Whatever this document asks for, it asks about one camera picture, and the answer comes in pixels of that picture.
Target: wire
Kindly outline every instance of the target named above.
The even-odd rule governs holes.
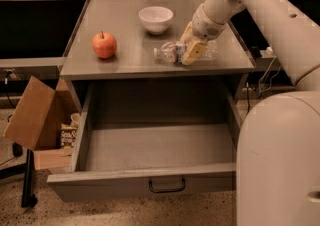
[[[13,114],[11,114],[11,115],[9,115],[8,117],[7,117],[7,121],[8,122],[10,122],[10,118],[13,116]]]
[[[266,91],[268,91],[268,90],[270,90],[270,89],[271,89],[271,87],[272,87],[272,79],[279,75],[279,73],[280,73],[280,69],[281,69],[281,66],[279,66],[277,73],[276,73],[276,74],[274,74],[274,75],[270,78],[270,82],[269,82],[270,84],[269,84],[269,87],[267,87],[266,89],[260,90],[260,91],[259,91],[260,93],[262,93],[262,92],[266,92]]]
[[[270,74],[270,68],[272,66],[272,64],[274,63],[274,61],[276,60],[276,56],[272,59],[272,61],[270,62],[268,68],[266,69],[266,71],[264,72],[263,76],[259,79],[258,81],[258,90],[259,90],[259,93],[261,92],[264,92],[262,91],[262,81],[263,79],[267,79],[267,76]]]
[[[0,164],[0,166],[3,166],[4,164],[6,164],[6,163],[10,162],[11,160],[13,160],[13,159],[15,159],[15,158],[16,158],[16,157],[12,157],[12,158],[10,158],[10,159],[8,159],[8,160],[6,160],[6,161],[2,162],[2,163]]]
[[[7,96],[7,98],[8,98],[8,101],[9,101],[9,103],[10,103],[11,107],[12,107],[13,109],[15,109],[15,108],[16,108],[16,106],[14,106],[14,104],[12,103],[12,101],[11,101],[11,99],[10,99],[9,94],[8,94],[8,92],[7,92],[7,91],[6,91],[6,96]]]
[[[261,95],[259,94],[259,91],[258,91],[255,87],[253,87],[252,85],[250,85],[250,84],[249,84],[249,87],[255,92],[257,98],[260,99],[260,98],[261,98]]]
[[[247,82],[246,83],[246,87],[247,87],[247,103],[248,103],[248,110],[247,110],[247,113],[249,113],[250,112],[250,96],[249,96],[249,83]]]

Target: gray table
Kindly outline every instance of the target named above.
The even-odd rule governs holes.
[[[234,30],[215,41],[211,61],[183,66],[153,57],[154,47],[179,40],[203,1],[91,0],[61,71],[81,111],[70,172],[48,178],[63,200],[234,188],[241,122],[229,84],[241,88],[254,67]],[[174,12],[163,35],[139,22],[151,5]],[[92,51],[101,30],[118,41],[112,59]]]
[[[64,62],[61,77],[67,81],[128,79],[195,75],[245,74],[254,68],[248,52],[228,27],[216,40],[214,60],[184,66],[155,60],[153,49],[167,41],[179,40],[204,0],[91,0]],[[174,12],[170,28],[162,35],[147,33],[138,17],[147,6],[165,6]],[[118,42],[116,55],[99,59],[91,38],[99,31],[112,33]]]

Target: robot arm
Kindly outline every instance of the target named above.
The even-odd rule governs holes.
[[[195,12],[182,40],[184,64],[200,44],[215,39],[236,13],[247,8],[278,60],[299,90],[320,90],[320,28],[287,0],[206,0]]]

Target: speckled floor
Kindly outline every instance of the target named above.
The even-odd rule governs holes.
[[[242,114],[246,101],[239,102]],[[0,99],[0,163],[10,159],[11,142],[2,137],[12,109]],[[0,169],[25,162],[14,159]],[[0,225],[236,225],[236,192],[132,198],[103,202],[63,203],[46,184],[47,171],[37,171],[34,208],[21,208],[23,175],[0,180]]]

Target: white bowl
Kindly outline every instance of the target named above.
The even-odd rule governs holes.
[[[153,35],[165,32],[172,20],[173,12],[165,7],[151,6],[139,12],[139,18],[143,27]]]

